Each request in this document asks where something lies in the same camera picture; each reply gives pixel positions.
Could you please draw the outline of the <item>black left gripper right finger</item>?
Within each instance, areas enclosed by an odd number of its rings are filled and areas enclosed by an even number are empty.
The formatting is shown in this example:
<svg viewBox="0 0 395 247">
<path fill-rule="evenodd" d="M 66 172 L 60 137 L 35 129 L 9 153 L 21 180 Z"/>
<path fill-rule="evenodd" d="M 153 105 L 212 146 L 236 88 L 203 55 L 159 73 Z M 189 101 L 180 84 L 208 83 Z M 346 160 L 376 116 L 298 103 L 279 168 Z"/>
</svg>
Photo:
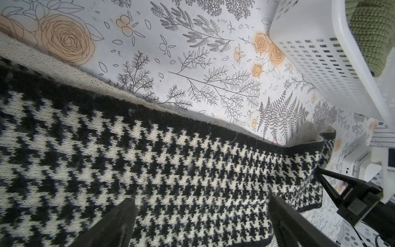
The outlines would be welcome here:
<svg viewBox="0 0 395 247">
<path fill-rule="evenodd" d="M 280 247 L 337 246 L 281 197 L 270 198 L 268 214 Z"/>
</svg>

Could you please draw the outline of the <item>black white patterned scarf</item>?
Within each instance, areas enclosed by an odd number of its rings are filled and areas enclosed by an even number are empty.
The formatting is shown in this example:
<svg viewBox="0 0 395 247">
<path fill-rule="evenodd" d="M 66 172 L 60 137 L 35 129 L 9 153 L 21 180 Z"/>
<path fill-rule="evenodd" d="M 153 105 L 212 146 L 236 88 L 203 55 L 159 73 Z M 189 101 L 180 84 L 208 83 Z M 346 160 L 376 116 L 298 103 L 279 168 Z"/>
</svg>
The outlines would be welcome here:
<svg viewBox="0 0 395 247">
<path fill-rule="evenodd" d="M 124 199 L 129 247 L 266 247 L 321 207 L 336 132 L 281 147 L 146 103 L 1 35 L 1 246 L 68 247 Z"/>
</svg>

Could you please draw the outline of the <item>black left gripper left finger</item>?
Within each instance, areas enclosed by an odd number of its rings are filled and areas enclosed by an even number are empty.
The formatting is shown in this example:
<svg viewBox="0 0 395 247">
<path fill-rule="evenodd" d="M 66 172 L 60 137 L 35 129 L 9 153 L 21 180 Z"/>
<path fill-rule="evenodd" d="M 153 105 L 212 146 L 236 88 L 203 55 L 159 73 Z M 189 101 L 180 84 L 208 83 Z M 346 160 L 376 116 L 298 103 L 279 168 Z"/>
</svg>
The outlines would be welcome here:
<svg viewBox="0 0 395 247">
<path fill-rule="evenodd" d="M 88 231 L 71 244 L 72 247 L 128 247 L 137 217 L 133 198 L 124 199 Z"/>
</svg>

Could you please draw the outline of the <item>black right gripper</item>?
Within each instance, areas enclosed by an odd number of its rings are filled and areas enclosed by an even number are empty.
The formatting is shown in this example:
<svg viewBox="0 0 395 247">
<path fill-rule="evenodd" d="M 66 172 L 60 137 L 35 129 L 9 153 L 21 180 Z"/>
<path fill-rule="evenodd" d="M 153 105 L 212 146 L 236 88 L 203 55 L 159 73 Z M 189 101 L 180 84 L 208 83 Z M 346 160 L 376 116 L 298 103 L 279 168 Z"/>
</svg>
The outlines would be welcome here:
<svg viewBox="0 0 395 247">
<path fill-rule="evenodd" d="M 382 170 L 366 182 L 357 178 L 318 168 L 315 177 L 323 186 L 339 214 L 351 225 L 363 222 L 378 232 L 388 244 L 395 243 L 395 150 L 372 147 L 372 163 L 382 165 Z M 340 194 L 325 178 L 331 177 L 347 183 Z"/>
</svg>

